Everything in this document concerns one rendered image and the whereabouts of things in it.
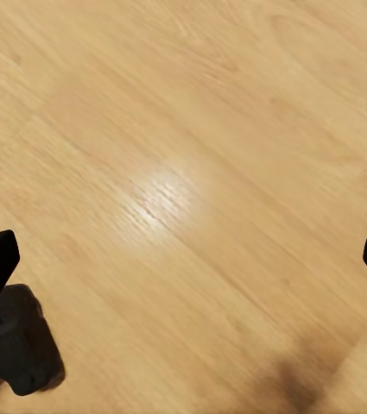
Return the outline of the digital camera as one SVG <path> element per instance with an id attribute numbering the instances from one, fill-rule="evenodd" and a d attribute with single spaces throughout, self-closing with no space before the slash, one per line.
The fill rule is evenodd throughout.
<path id="1" fill-rule="evenodd" d="M 27 286 L 6 284 L 0 292 L 0 378 L 26 396 L 60 373 L 58 351 Z"/>

